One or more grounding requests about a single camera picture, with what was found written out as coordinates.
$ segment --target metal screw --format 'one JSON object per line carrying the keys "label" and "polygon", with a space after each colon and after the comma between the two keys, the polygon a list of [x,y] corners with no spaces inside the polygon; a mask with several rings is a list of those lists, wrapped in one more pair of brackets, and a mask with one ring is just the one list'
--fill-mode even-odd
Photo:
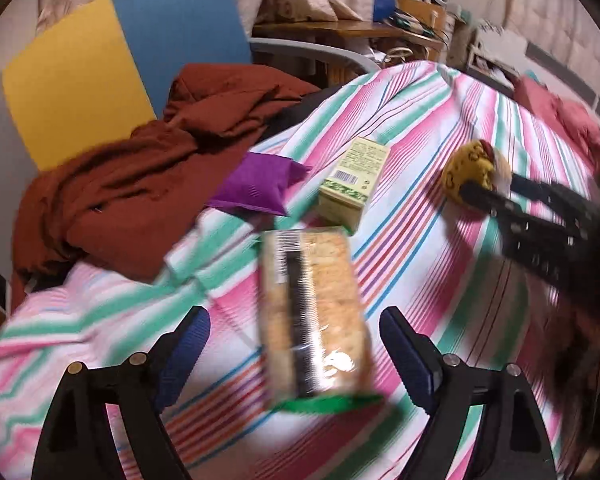
{"label": "metal screw", "polygon": [[514,377],[518,377],[522,373],[522,370],[517,364],[510,363],[507,365],[506,369],[507,374],[513,375]]}
{"label": "metal screw", "polygon": [[442,360],[449,366],[458,366],[461,363],[460,358],[456,354],[444,354]]}
{"label": "metal screw", "polygon": [[71,375],[79,374],[82,371],[82,363],[75,361],[68,365],[66,371],[69,372]]}
{"label": "metal screw", "polygon": [[144,364],[146,362],[146,354],[144,352],[136,352],[135,354],[131,355],[129,362],[133,366]]}

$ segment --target yellow panel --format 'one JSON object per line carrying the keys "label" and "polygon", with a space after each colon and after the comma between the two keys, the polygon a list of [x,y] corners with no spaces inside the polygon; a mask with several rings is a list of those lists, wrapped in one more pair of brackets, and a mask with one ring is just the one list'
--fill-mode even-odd
{"label": "yellow panel", "polygon": [[41,170],[155,119],[111,0],[94,0],[37,37],[2,84]]}

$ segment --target rust-colored cloth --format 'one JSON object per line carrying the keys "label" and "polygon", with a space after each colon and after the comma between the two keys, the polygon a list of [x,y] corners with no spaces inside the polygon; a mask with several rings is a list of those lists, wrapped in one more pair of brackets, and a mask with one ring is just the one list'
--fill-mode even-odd
{"label": "rust-colored cloth", "polygon": [[163,120],[33,181],[14,226],[14,274],[26,282],[88,257],[133,280],[153,280],[266,121],[317,90],[267,66],[185,66]]}

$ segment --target chair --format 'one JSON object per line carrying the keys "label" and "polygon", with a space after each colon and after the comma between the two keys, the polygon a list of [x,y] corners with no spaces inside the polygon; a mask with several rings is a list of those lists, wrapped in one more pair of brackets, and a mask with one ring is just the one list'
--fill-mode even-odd
{"label": "chair", "polygon": [[95,0],[37,37],[0,75],[0,273],[11,273],[11,229],[39,170],[161,117],[189,62],[250,63],[251,52],[378,70],[359,54],[248,39],[234,0]]}

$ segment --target pink striped blanket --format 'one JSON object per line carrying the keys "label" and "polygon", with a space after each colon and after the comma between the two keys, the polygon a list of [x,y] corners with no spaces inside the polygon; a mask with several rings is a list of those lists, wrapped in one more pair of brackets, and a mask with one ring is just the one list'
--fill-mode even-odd
{"label": "pink striped blanket", "polygon": [[[280,229],[319,225],[318,185],[354,137],[390,146],[359,231],[350,238],[366,320],[375,386],[387,402],[336,416],[272,413],[256,328],[258,231],[250,221],[206,210],[166,257],[150,285],[77,264],[66,283],[31,294],[0,331],[0,469],[29,478],[40,429],[66,366],[118,364],[172,330],[192,304],[209,310],[212,334],[176,403],[162,418],[193,478],[392,480],[427,417],[416,409],[379,339],[382,309],[397,305],[441,352],[469,364],[517,362],[535,376],[542,326],[556,294],[499,254],[493,219],[467,218],[438,179],[458,146],[486,139],[515,172],[596,193],[586,165],[525,109],[446,66],[413,62],[361,76],[307,120],[259,145],[312,167],[288,190]],[[548,216],[518,197],[523,208]],[[534,383],[560,454],[560,414]],[[120,414],[109,411],[120,460],[140,478]],[[477,432],[473,408],[449,479],[461,479]]]}

